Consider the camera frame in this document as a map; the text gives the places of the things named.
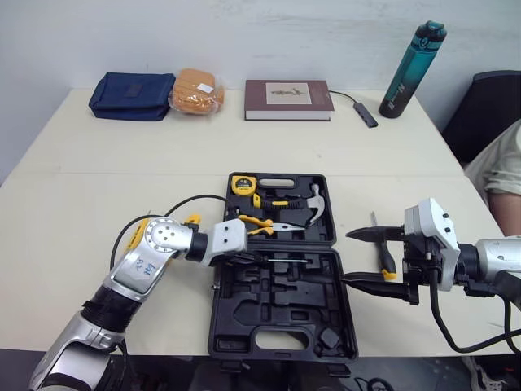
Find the water bottle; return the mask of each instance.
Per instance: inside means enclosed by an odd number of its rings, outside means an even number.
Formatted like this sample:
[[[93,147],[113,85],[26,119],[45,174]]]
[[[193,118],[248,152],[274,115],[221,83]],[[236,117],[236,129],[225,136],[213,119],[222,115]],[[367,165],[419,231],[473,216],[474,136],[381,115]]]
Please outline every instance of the water bottle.
[[[442,23],[429,20],[418,27],[383,97],[380,114],[387,118],[401,115],[446,36],[447,30]]]

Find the black toolbox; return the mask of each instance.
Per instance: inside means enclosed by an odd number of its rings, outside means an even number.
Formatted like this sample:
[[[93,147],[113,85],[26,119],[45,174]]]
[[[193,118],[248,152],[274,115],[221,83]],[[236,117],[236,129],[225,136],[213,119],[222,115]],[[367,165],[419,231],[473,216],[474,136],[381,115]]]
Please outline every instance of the black toolbox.
[[[324,212],[306,226],[316,209],[255,208],[251,196],[232,191],[235,176],[255,177],[256,194],[263,200],[308,199],[313,196],[312,184],[317,184],[325,201]],[[351,310],[339,279],[342,263],[331,248],[336,235],[326,178],[316,174],[232,173],[227,189],[225,220],[247,214],[306,226],[304,231],[253,235],[248,240],[249,253],[307,262],[240,265],[231,259],[216,266],[210,355],[227,362],[267,359],[345,364],[355,360]],[[257,228],[250,222],[246,225],[248,231]],[[262,332],[286,332],[300,341],[303,349],[261,348],[256,338]]]

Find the bread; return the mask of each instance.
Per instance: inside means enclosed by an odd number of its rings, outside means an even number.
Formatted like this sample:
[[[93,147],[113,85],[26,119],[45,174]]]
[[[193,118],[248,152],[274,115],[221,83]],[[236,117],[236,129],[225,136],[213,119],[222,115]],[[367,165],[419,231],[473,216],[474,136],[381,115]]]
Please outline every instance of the bread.
[[[209,114],[219,110],[224,100],[224,88],[216,86],[211,73],[187,68],[176,77],[170,105],[182,112]]]

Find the person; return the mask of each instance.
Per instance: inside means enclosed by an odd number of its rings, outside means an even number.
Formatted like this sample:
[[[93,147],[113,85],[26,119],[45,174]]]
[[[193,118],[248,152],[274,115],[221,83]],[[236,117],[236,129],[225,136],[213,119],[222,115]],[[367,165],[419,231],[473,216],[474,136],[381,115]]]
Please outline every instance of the person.
[[[521,119],[492,141],[466,168],[505,236],[521,235]]]

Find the book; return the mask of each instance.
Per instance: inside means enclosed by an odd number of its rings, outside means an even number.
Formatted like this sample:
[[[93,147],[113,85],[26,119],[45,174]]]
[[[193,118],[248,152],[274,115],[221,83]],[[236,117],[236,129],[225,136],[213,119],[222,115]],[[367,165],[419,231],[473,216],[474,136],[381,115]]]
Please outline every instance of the book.
[[[246,121],[329,121],[334,110],[324,80],[246,80]]]

